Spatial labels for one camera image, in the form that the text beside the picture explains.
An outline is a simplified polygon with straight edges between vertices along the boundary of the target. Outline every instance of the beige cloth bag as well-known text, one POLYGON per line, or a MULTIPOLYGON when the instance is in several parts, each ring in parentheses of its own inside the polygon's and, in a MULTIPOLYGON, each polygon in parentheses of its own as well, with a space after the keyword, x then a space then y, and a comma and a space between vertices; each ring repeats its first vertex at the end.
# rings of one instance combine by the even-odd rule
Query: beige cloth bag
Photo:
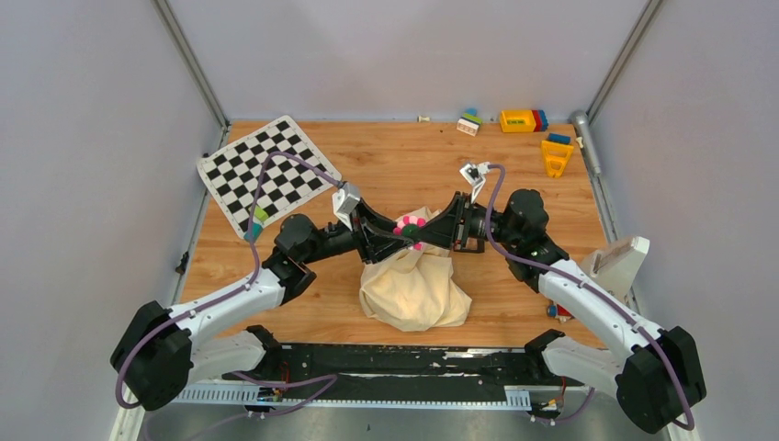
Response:
MULTIPOLYGON (((436 213, 423 207, 408 215, 429 221, 436 213)), ((459 326, 468 317, 470 297, 452 281, 448 250, 424 244, 403 250, 375 265, 360 278, 360 304, 366 316, 401 331, 459 326)))

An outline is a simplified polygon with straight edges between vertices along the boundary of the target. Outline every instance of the blue toy block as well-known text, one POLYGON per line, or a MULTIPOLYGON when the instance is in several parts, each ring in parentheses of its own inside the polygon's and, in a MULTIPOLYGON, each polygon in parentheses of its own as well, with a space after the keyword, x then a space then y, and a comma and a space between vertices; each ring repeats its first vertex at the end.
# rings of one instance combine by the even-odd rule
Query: blue toy block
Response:
MULTIPOLYGON (((261 232, 263 232, 263 226, 259 223, 252 222, 252 233, 254 235, 253 242, 257 242, 257 238, 260 237, 261 232)), ((249 232, 246 232, 246 234, 243 235, 243 239, 246 242, 249 242, 249 232)))
POLYGON ((549 127, 549 121, 547 121, 547 113, 543 110, 538 110, 538 116, 541 117, 541 130, 545 131, 549 127))
POLYGON ((570 144, 570 136, 558 135, 557 133, 549 133, 547 141, 556 142, 558 144, 570 144))

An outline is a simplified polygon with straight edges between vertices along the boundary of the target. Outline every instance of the green toy block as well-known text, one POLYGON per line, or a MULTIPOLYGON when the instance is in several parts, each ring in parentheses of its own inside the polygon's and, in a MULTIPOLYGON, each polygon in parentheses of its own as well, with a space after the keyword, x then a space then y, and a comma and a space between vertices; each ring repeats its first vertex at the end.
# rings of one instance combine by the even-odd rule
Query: green toy block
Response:
POLYGON ((461 118, 467 119, 468 121, 470 121, 470 122, 472 122, 474 124, 481 125, 481 118, 477 117, 476 115, 471 115, 471 114, 466 112, 466 113, 462 114, 461 118))
POLYGON ((265 221, 268 220, 268 215, 264 209, 261 209, 259 206, 257 206, 254 207, 254 218, 260 221, 261 223, 265 223, 265 221))

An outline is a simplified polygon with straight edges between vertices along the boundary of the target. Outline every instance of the checkerboard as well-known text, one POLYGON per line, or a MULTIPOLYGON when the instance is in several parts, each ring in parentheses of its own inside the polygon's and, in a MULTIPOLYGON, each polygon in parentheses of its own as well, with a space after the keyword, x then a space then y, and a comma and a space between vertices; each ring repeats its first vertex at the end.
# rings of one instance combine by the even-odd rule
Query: checkerboard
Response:
MULTIPOLYGON (((249 226, 249 208, 262 163, 270 153, 279 151, 294 154, 341 179, 338 170, 289 116, 276 119, 198 161, 200 177, 241 238, 249 226)), ((265 171, 257 200, 257 207, 268 215, 263 226, 283 218, 329 187, 332 186, 303 165, 282 156, 274 157, 265 171)))

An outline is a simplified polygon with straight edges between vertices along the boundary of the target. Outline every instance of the pink toy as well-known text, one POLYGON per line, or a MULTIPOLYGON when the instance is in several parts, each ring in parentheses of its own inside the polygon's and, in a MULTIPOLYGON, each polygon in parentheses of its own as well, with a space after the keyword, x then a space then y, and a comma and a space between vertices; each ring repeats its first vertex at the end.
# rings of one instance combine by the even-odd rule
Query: pink toy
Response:
MULTIPOLYGON (((392 232, 398 235, 409 236, 413 232, 416 232, 422 228, 425 223, 427 223, 427 220, 423 218, 418 218, 416 216, 403 216, 402 219, 398 220, 398 226, 395 227, 392 232)), ((415 243, 413 249, 421 251, 422 243, 415 243)))

